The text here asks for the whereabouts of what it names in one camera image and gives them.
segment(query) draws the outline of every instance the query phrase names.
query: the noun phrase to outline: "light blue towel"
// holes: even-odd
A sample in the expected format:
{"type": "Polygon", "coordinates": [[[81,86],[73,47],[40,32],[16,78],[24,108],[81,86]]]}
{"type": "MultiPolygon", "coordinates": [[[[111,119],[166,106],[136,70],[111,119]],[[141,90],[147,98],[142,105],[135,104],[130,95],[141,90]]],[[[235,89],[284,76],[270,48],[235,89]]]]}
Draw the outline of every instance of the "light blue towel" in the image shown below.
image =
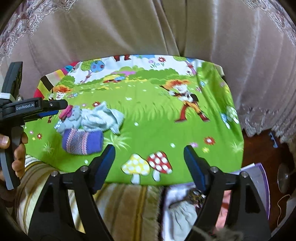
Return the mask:
{"type": "Polygon", "coordinates": [[[102,102],[92,110],[82,109],[81,126],[85,131],[111,130],[114,134],[120,134],[124,114],[116,109],[107,108],[106,102],[102,102]]]}

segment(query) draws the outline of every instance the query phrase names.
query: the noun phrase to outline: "finger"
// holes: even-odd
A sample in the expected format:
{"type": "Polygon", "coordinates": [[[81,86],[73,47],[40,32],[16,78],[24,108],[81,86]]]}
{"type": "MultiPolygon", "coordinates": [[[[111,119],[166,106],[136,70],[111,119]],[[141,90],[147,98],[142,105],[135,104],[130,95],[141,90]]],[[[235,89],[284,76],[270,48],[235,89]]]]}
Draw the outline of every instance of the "finger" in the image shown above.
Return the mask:
{"type": "Polygon", "coordinates": [[[17,189],[8,191],[5,182],[0,181],[0,197],[5,201],[12,202],[15,198],[17,189]]]}
{"type": "Polygon", "coordinates": [[[23,163],[23,161],[21,161],[21,160],[15,160],[15,161],[12,163],[11,167],[12,167],[12,169],[13,169],[14,171],[16,171],[16,172],[18,172],[18,171],[20,171],[20,170],[22,170],[22,169],[25,168],[25,167],[24,167],[24,163],[23,163]]]}
{"type": "Polygon", "coordinates": [[[9,137],[0,134],[0,148],[6,149],[10,145],[9,137]]]}
{"type": "Polygon", "coordinates": [[[15,159],[24,159],[26,156],[26,147],[24,144],[20,144],[14,151],[15,159]]]}
{"type": "Polygon", "coordinates": [[[15,172],[15,174],[18,178],[21,178],[25,174],[25,168],[21,169],[18,172],[15,172]]]}
{"type": "Polygon", "coordinates": [[[28,143],[28,136],[25,132],[22,133],[22,143],[24,144],[28,143]]]}
{"type": "Polygon", "coordinates": [[[3,171],[0,171],[0,181],[5,181],[4,175],[3,175],[3,171]]]}

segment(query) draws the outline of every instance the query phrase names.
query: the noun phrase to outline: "crumpled fabric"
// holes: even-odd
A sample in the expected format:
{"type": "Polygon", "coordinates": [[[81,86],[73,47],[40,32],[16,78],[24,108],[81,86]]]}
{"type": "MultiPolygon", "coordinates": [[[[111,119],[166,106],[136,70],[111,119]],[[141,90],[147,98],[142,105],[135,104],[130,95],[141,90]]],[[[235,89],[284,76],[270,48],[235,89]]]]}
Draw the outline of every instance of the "crumpled fabric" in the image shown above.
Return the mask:
{"type": "Polygon", "coordinates": [[[116,109],[107,108],[107,103],[104,101],[94,109],[82,109],[81,126],[85,131],[107,131],[111,130],[113,134],[120,134],[124,119],[124,114],[116,109]]]}
{"type": "Polygon", "coordinates": [[[170,206],[173,222],[173,238],[184,241],[197,219],[195,206],[187,201],[181,201],[170,206]]]}

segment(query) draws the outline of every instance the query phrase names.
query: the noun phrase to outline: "green blanket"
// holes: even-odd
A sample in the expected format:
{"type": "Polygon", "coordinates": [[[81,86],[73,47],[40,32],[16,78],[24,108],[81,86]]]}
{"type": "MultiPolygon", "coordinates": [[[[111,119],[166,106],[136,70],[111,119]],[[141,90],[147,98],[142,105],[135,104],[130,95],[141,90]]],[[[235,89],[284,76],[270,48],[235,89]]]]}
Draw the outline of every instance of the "green blanket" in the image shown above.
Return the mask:
{"type": "MultiPolygon", "coordinates": [[[[107,182],[187,183],[192,177],[183,157],[186,145],[224,172],[241,167],[243,136],[222,73],[220,66],[185,57],[108,57],[79,62],[50,98],[64,98],[81,109],[106,102],[124,114],[119,135],[104,132],[104,147],[116,149],[107,182]]],[[[55,115],[26,124],[29,155],[65,172],[100,155],[64,151],[62,136],[54,129],[58,120],[55,115]]]]}

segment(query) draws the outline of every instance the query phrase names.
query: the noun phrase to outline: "cable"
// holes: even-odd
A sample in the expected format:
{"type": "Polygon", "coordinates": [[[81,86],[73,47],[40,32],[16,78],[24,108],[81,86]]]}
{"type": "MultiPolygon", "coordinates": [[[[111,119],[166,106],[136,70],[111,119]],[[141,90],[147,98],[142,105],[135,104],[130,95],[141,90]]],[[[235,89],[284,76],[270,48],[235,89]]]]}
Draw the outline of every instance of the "cable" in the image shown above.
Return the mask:
{"type": "Polygon", "coordinates": [[[279,206],[279,202],[284,198],[284,197],[291,197],[291,195],[290,194],[287,194],[287,195],[285,195],[285,196],[283,196],[279,201],[278,201],[278,207],[279,207],[279,210],[280,210],[280,213],[279,213],[279,217],[278,217],[278,221],[277,221],[277,226],[279,225],[279,218],[280,218],[280,216],[281,216],[281,207],[279,206]]]}

